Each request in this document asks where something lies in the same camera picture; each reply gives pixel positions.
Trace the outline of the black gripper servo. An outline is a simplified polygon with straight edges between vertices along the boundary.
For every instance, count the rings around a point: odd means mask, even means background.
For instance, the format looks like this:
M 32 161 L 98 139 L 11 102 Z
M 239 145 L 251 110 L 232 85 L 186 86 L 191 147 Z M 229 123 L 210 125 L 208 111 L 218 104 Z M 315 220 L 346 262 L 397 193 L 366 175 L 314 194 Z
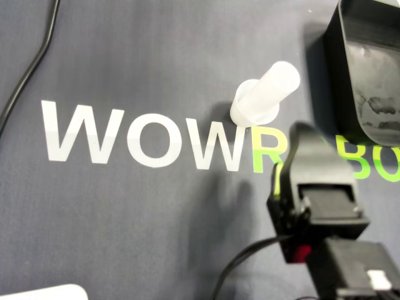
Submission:
M 289 130 L 289 153 L 274 165 L 267 208 L 287 263 L 304 263 L 327 238 L 356 240 L 370 220 L 354 199 L 353 167 L 320 130 L 297 121 Z

